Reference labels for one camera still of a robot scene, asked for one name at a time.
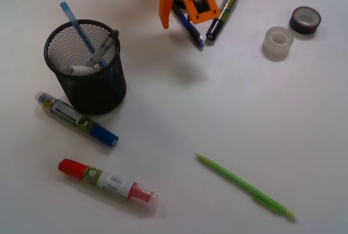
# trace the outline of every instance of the red cap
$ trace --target red cap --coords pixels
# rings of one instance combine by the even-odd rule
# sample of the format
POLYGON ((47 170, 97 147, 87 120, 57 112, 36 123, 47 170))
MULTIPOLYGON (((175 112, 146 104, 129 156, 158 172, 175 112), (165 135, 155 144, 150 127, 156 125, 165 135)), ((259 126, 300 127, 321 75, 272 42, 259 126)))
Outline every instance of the red cap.
POLYGON ((87 165, 75 162, 71 159, 63 159, 58 165, 58 170, 74 176, 79 180, 82 180, 83 174, 87 168, 87 165))

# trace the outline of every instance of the white desk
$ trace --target white desk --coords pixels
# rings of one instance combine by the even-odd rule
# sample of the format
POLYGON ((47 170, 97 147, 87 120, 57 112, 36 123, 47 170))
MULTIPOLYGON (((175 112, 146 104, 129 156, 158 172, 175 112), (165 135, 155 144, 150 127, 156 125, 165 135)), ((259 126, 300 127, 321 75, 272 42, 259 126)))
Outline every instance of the white desk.
MULTIPOLYGON (((240 0, 203 52, 173 16, 162 28, 158 1, 0 0, 1 233, 346 233, 347 0, 240 0), (62 1, 77 18, 120 30, 127 95, 95 117, 120 137, 111 151, 52 119, 34 99, 45 91, 66 100, 43 56, 50 33, 67 22, 62 1), (303 5, 322 16, 316 35, 296 35, 284 61, 266 59, 266 31, 287 27, 303 5), (257 206, 195 152, 298 221, 257 206), (155 190, 156 212, 143 215, 65 177, 57 170, 63 158, 155 190)), ((205 34, 209 25, 197 28, 205 34)))

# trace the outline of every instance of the dark blue pen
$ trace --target dark blue pen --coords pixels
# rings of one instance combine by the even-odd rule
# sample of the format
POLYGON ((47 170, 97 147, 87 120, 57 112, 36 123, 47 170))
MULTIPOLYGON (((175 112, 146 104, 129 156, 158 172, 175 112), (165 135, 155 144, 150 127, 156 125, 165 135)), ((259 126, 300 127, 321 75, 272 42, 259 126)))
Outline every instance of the dark blue pen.
POLYGON ((203 48, 204 47, 204 42, 203 42, 203 36, 198 32, 198 30, 189 22, 189 20, 186 18, 183 12, 181 12, 180 8, 173 4, 173 12, 175 15, 178 17, 180 20, 181 24, 185 27, 185 29, 189 32, 191 35, 194 43, 199 47, 203 48))

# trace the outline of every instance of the barcode label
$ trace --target barcode label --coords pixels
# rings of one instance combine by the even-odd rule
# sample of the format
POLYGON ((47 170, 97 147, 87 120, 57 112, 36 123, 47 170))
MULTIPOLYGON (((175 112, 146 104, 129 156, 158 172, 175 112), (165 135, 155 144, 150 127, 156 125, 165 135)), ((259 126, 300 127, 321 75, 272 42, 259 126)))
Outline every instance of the barcode label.
POLYGON ((121 187, 124 185, 123 180, 121 180, 120 178, 115 178, 114 176, 112 176, 112 177, 109 179, 109 181, 114 182, 114 183, 116 183, 117 185, 119 185, 119 186, 121 186, 121 187))
POLYGON ((127 182, 111 173, 103 172, 98 179, 97 185, 102 189, 108 189, 116 194, 127 198, 134 182, 127 182))

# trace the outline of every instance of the pencil holder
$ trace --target pencil holder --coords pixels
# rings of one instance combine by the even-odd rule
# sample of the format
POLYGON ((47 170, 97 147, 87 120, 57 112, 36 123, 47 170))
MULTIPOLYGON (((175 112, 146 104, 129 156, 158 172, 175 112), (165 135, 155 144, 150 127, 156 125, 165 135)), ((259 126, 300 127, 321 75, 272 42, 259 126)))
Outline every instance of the pencil holder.
MULTIPOLYGON (((113 30, 94 20, 78 20, 95 48, 98 48, 113 30)), ((95 72, 74 76, 64 70, 83 66, 91 53, 70 22, 58 27, 47 39, 44 56, 48 67, 55 73, 70 103, 76 110, 87 114, 103 114, 118 106, 126 94, 126 81, 120 58, 120 41, 115 43, 103 57, 102 69, 96 65, 95 72)))

